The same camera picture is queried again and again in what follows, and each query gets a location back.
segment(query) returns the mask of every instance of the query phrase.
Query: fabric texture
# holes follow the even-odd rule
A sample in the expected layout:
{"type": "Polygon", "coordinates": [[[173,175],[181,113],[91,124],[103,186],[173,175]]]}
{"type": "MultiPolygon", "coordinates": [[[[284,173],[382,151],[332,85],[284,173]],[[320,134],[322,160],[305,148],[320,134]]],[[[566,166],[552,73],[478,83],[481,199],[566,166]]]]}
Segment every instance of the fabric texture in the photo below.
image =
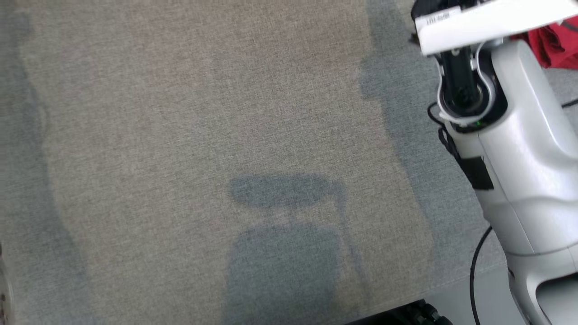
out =
{"type": "Polygon", "coordinates": [[[512,38],[525,40],[545,68],[578,70],[578,16],[512,38]]]}
{"type": "Polygon", "coordinates": [[[0,3],[20,322],[336,324],[468,276],[487,223],[403,0],[0,3]]]}

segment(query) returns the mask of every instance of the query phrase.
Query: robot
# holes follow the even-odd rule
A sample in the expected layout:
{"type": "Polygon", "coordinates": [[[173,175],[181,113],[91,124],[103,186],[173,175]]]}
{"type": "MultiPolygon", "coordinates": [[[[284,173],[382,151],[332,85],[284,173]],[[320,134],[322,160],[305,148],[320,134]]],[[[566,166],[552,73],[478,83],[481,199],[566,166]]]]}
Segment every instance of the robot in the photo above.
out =
{"type": "Polygon", "coordinates": [[[438,66],[440,140],[502,245],[528,325],[578,323],[578,138],[528,45],[504,37],[576,15],[576,0],[418,0],[412,10],[438,66]]]}

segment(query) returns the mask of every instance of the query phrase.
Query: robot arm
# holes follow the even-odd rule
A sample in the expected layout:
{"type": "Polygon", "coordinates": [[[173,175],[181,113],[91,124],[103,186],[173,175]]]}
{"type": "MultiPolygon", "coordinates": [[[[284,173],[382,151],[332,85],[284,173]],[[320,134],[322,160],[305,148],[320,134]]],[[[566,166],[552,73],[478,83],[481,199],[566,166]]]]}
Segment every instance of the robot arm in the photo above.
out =
{"type": "Polygon", "coordinates": [[[575,16],[578,2],[456,2],[418,1],[413,12],[439,68],[446,146],[504,249],[526,322],[576,324],[578,138],[529,47],[493,38],[575,16]],[[502,24],[520,9],[528,17],[502,24]]]}

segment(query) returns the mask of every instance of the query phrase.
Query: white label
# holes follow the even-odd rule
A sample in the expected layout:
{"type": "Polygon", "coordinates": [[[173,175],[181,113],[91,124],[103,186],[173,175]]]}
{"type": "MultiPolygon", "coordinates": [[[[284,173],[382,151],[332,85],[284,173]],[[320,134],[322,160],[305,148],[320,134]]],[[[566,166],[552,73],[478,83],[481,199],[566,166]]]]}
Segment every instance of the white label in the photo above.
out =
{"type": "Polygon", "coordinates": [[[459,6],[456,6],[456,7],[446,9],[446,10],[442,10],[439,12],[429,14],[427,16],[418,17],[418,19],[416,19],[416,30],[419,31],[424,26],[429,26],[429,25],[439,23],[440,21],[444,21],[444,20],[450,18],[451,16],[455,16],[455,15],[461,14],[461,13],[462,13],[462,9],[459,6]]]}

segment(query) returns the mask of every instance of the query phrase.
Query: gray fabric surface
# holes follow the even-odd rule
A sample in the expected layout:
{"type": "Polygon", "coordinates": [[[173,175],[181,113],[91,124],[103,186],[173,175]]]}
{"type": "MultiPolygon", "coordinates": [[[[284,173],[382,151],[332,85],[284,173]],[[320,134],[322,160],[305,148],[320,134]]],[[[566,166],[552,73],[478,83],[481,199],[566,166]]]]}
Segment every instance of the gray fabric surface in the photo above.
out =
{"type": "Polygon", "coordinates": [[[344,323],[467,276],[486,223],[407,1],[0,3],[23,323],[344,323]]]}

